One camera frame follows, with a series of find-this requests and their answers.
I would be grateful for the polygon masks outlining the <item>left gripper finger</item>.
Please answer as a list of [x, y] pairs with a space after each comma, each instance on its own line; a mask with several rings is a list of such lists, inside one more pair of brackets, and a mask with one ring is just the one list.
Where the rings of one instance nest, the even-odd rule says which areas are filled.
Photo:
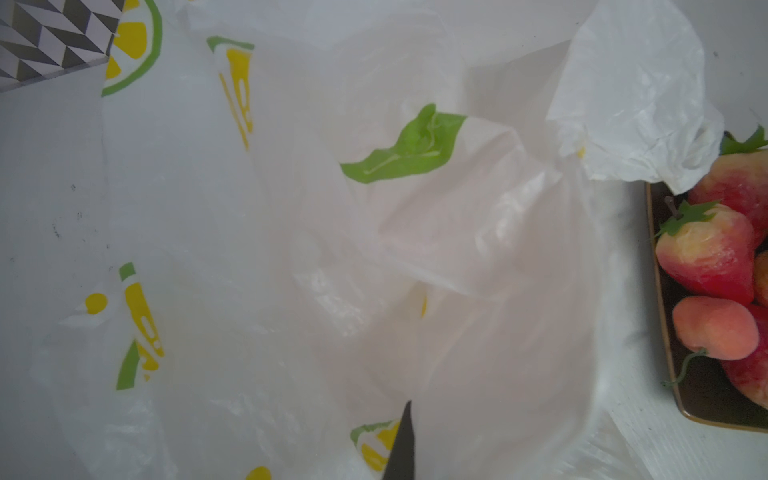
[[400, 426], [384, 470], [383, 480], [415, 479], [415, 437], [412, 423], [412, 402], [406, 403]]

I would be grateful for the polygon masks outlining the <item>white lemon print plastic bag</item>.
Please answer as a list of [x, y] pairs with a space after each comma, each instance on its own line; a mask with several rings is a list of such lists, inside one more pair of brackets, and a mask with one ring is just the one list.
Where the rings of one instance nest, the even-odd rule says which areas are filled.
[[92, 479], [644, 479], [604, 401], [630, 268], [602, 180], [723, 128], [669, 1], [126, 1], [112, 269], [34, 371]]

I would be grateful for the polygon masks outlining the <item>pink fake peach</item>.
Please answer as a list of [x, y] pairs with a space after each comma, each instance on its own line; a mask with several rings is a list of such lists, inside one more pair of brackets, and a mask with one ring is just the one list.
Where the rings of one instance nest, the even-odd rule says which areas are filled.
[[666, 388], [679, 385], [687, 376], [692, 360], [742, 360], [759, 344], [759, 330], [753, 314], [735, 301], [692, 296], [682, 299], [672, 311], [677, 339], [690, 351], [679, 373], [662, 383]]

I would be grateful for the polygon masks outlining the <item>fake strawberry pale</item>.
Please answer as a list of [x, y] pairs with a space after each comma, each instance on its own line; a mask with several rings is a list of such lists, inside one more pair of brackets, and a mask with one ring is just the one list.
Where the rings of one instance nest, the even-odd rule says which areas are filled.
[[767, 408], [767, 308], [749, 305], [755, 318], [759, 342], [755, 351], [744, 359], [721, 361], [730, 383], [753, 403]]

